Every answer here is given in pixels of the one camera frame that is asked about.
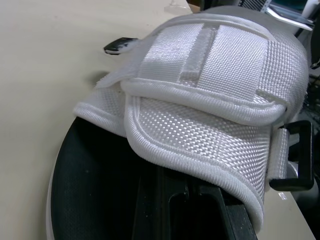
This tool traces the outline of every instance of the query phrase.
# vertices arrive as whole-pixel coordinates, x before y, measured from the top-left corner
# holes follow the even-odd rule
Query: white knee pad
[[[223,188],[258,231],[268,163],[270,178],[286,175],[289,133],[278,127],[302,107],[306,53],[266,15],[212,10],[159,26],[74,112],[145,160]]]

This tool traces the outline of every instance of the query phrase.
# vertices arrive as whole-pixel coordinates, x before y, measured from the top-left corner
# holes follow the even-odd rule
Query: strap
[[[285,128],[277,129],[272,136],[267,169],[267,179],[285,179],[289,156],[290,133]]]
[[[241,25],[241,18],[234,18],[232,24],[226,19],[213,23],[206,15],[165,23],[134,50],[127,66],[97,88],[122,81],[129,95],[188,106],[239,124],[288,122],[305,95],[306,56],[274,41],[265,28],[258,34],[256,23],[250,28],[250,21]]]

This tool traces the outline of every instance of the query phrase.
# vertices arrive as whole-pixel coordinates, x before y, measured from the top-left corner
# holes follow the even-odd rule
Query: white woven fabric
[[[105,130],[125,137],[125,93],[116,83],[98,88],[84,101],[79,102],[73,113]]]
[[[223,188],[258,231],[267,166],[270,178],[282,178],[287,157],[287,135],[272,129],[300,109],[306,54],[268,16],[214,11],[159,26],[75,114],[126,136],[147,161]]]
[[[267,171],[269,180],[287,177],[289,136],[290,133],[285,128],[277,129],[273,133]]]

